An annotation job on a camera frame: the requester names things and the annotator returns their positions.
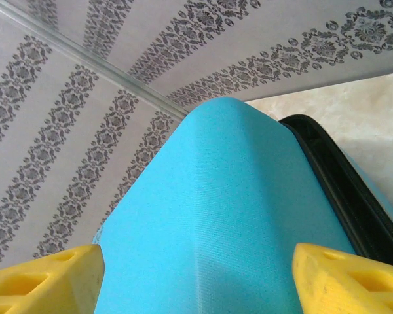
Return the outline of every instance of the patterned wallpaper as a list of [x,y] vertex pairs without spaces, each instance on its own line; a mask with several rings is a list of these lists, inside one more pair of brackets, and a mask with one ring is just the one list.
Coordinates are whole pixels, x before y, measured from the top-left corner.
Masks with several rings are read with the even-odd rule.
[[0,15],[0,268],[90,243],[178,123]]
[[393,72],[393,0],[9,0],[190,111]]

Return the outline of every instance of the yellow plastic block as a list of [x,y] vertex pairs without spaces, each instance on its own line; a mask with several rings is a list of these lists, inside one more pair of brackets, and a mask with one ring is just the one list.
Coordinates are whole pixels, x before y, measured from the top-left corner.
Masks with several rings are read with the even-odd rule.
[[93,314],[104,270],[99,245],[0,270],[0,314]]
[[293,276],[304,314],[393,314],[393,266],[298,244]]

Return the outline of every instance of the suitcase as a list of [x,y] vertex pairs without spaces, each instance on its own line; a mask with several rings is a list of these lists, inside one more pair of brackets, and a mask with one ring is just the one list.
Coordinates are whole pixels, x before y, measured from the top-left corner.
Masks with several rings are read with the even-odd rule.
[[307,116],[197,107],[98,231],[95,313],[302,313],[298,243],[393,265],[393,208]]

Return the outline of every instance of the textured blue surface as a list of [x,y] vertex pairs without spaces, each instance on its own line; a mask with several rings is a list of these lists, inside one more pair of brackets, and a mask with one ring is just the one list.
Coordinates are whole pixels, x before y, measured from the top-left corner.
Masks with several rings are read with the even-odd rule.
[[302,313],[295,245],[353,253],[293,134],[228,97],[180,124],[99,242],[99,314]]

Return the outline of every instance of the marble surface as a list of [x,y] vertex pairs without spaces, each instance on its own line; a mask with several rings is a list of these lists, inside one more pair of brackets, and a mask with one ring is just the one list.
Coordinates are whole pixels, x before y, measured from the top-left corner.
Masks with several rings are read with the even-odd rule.
[[393,74],[248,103],[277,120],[313,117],[393,205]]

